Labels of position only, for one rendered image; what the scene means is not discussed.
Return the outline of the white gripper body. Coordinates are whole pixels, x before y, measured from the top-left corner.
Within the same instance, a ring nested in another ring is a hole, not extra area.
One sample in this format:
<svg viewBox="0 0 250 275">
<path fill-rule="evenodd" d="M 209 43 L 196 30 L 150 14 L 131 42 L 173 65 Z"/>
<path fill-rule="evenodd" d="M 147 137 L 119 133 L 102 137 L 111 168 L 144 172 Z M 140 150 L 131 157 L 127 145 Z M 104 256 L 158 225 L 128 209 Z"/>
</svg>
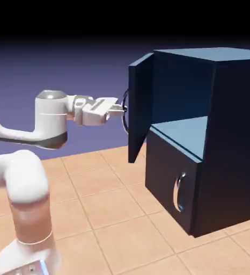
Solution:
<svg viewBox="0 0 250 275">
<path fill-rule="evenodd" d="M 87 103 L 82 109 L 82 122 L 84 126 L 100 126 L 110 118 L 110 109 L 116 104 L 118 98 L 97 98 L 92 104 Z"/>
</svg>

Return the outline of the dark blue closed cabinet door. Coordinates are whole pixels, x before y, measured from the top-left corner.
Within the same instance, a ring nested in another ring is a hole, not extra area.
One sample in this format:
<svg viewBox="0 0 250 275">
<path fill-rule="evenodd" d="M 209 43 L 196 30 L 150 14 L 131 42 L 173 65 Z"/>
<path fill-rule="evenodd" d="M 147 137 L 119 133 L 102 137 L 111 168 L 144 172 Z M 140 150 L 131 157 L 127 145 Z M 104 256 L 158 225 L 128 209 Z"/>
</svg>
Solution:
<svg viewBox="0 0 250 275">
<path fill-rule="evenodd" d="M 202 161 L 178 144 L 149 131 L 145 186 L 188 234 L 194 236 Z"/>
</svg>

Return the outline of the dark blue cabinet door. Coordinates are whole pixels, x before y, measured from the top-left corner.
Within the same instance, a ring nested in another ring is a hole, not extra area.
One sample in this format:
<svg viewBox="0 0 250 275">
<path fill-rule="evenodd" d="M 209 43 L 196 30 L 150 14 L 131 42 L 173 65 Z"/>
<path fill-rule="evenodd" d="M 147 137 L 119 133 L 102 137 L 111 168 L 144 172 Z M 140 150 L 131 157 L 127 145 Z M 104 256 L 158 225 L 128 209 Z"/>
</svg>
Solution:
<svg viewBox="0 0 250 275">
<path fill-rule="evenodd" d="M 128 162 L 134 163 L 152 120 L 154 55 L 146 54 L 129 65 Z"/>
<path fill-rule="evenodd" d="M 149 131 L 145 186 L 188 234 L 194 236 L 202 161 L 178 144 Z"/>
</svg>

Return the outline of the dark blue cabinet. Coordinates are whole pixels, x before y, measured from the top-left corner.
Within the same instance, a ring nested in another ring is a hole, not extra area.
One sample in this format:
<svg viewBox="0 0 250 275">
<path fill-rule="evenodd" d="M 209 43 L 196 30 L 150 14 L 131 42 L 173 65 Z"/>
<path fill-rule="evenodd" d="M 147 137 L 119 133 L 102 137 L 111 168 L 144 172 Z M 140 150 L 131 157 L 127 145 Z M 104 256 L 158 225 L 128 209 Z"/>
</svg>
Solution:
<svg viewBox="0 0 250 275">
<path fill-rule="evenodd" d="M 194 237 L 250 220 L 250 49 L 155 51 L 149 131 L 202 161 Z"/>
</svg>

